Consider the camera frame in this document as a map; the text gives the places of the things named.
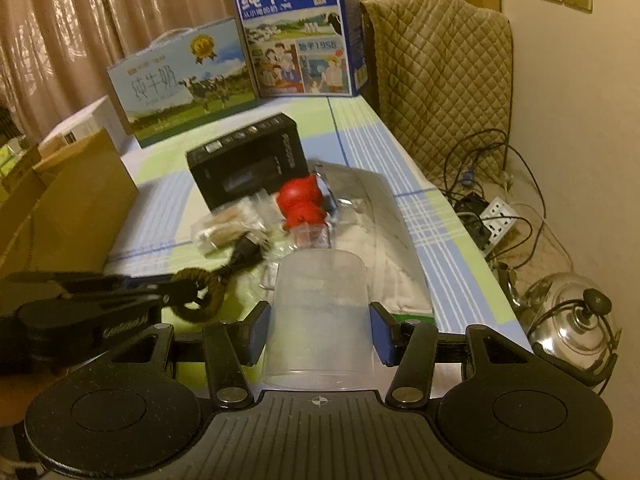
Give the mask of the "person's hand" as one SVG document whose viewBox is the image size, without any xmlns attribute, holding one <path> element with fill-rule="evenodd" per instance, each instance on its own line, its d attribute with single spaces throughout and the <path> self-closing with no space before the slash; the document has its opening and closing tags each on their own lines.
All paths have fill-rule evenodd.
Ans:
<svg viewBox="0 0 640 480">
<path fill-rule="evenodd" d="M 2 377 L 0 380 L 0 427 L 18 424 L 24 419 L 32 400 L 45 388 L 66 375 L 45 370 L 31 375 Z"/>
</svg>

